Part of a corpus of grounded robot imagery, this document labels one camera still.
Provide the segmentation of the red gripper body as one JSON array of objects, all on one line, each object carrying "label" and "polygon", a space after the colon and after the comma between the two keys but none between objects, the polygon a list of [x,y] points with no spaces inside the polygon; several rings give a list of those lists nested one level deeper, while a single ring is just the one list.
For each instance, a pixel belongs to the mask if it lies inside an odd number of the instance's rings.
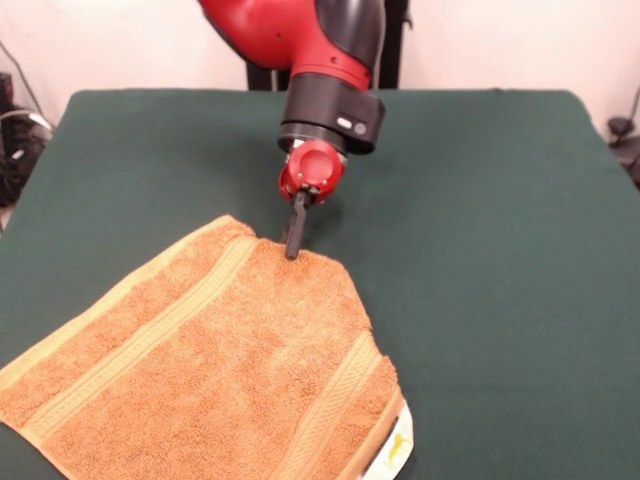
[{"label": "red gripper body", "polygon": [[309,194],[312,204],[324,203],[346,171],[345,158],[323,140],[295,141],[279,177],[283,196]]}]

